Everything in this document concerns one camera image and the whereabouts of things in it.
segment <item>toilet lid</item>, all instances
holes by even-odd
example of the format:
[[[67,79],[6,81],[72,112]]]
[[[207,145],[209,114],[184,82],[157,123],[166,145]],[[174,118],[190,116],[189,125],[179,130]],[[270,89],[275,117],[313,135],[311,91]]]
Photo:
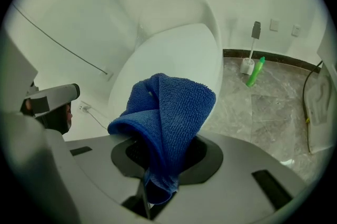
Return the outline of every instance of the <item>toilet lid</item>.
[[[126,61],[109,97],[110,119],[125,111],[132,86],[156,73],[187,78],[214,91],[219,49],[204,24],[190,24],[160,32],[145,41]]]

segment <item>toilet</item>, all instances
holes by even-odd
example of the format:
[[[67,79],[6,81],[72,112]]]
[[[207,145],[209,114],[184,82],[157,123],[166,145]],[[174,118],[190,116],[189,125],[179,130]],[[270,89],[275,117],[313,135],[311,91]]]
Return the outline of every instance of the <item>toilet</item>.
[[[125,111],[133,85],[156,73],[202,83],[217,98],[222,57],[220,30],[206,0],[152,0],[141,13],[135,51],[111,90],[110,119]]]

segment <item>gray tile floor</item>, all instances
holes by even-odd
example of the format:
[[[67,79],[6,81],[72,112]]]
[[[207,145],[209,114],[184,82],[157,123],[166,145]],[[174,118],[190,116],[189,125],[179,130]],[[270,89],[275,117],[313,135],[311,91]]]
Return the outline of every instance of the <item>gray tile floor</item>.
[[[247,87],[241,60],[224,59],[220,96],[203,129],[254,143],[306,183],[317,180],[331,150],[308,151],[302,89],[309,71],[266,61],[255,85]],[[316,79],[313,73],[306,89]]]

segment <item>floor trim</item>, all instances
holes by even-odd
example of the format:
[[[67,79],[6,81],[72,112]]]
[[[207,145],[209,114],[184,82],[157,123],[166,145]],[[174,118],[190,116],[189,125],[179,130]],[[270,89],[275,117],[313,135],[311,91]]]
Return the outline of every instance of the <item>floor trim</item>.
[[[235,58],[246,58],[249,57],[250,51],[249,50],[237,50],[237,49],[223,49],[223,57],[235,57]],[[252,55],[252,59],[260,59],[261,57],[265,57],[268,61],[278,62],[282,64],[287,64],[291,66],[297,66],[305,70],[313,70],[315,65],[310,64],[308,62],[295,59],[289,56],[274,54],[274,53],[267,53],[267,52],[260,52],[254,51]],[[315,72],[319,73],[320,68],[318,67]]]

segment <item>blue towel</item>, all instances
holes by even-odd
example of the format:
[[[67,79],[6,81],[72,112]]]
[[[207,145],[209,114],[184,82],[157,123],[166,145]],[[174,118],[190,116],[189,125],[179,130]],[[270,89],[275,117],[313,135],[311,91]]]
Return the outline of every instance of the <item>blue towel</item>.
[[[162,73],[133,86],[126,111],[107,130],[136,132],[146,142],[150,166],[144,183],[150,203],[166,202],[178,190],[185,152],[214,103],[215,94],[205,85]]]

